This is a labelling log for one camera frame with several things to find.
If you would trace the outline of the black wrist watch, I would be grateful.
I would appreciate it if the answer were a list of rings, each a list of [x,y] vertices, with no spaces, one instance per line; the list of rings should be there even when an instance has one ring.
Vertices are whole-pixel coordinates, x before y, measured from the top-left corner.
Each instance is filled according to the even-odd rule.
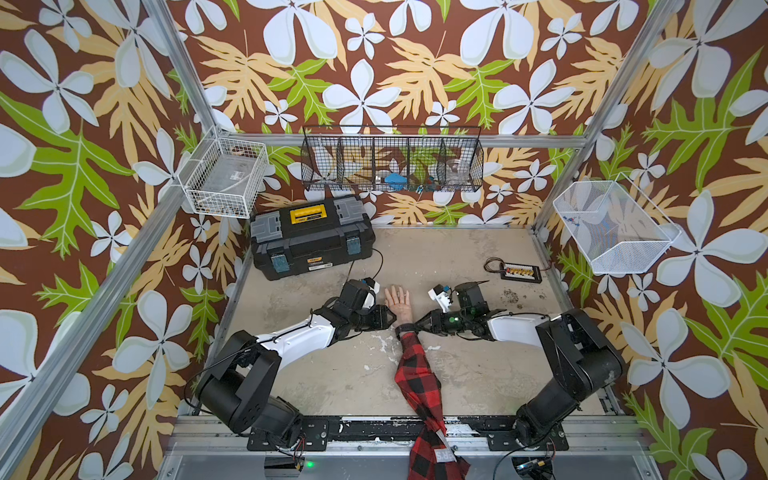
[[[395,328],[395,334],[398,338],[409,333],[417,333],[418,328],[414,323],[403,323]]]

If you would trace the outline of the red plaid sleeve forearm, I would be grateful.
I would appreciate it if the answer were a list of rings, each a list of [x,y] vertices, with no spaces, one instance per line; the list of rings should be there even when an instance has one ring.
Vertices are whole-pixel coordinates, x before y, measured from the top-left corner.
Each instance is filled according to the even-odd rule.
[[[447,445],[441,384],[417,333],[398,338],[402,347],[394,380],[423,422],[409,454],[408,479],[465,479],[470,464]]]

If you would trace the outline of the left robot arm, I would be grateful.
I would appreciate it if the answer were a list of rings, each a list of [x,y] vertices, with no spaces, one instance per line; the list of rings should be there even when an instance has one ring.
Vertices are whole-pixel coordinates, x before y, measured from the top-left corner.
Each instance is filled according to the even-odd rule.
[[[377,302],[380,285],[372,278],[349,280],[340,294],[297,324],[274,333],[232,334],[198,374],[193,398],[234,434],[251,432],[276,449],[299,444],[304,417],[288,401],[272,395],[280,370],[356,333],[388,329],[397,319]]]

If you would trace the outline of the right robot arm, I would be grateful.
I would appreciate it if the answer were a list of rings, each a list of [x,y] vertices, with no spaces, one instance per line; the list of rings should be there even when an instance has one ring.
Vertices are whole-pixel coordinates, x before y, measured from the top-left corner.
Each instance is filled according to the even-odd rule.
[[[622,355],[581,309],[554,317],[492,309],[478,282],[455,288],[438,285],[429,297],[439,307],[415,322],[419,331],[438,336],[470,333],[472,341],[514,342],[544,352],[552,379],[515,414],[511,435],[518,449],[545,442],[585,399],[627,373]]]

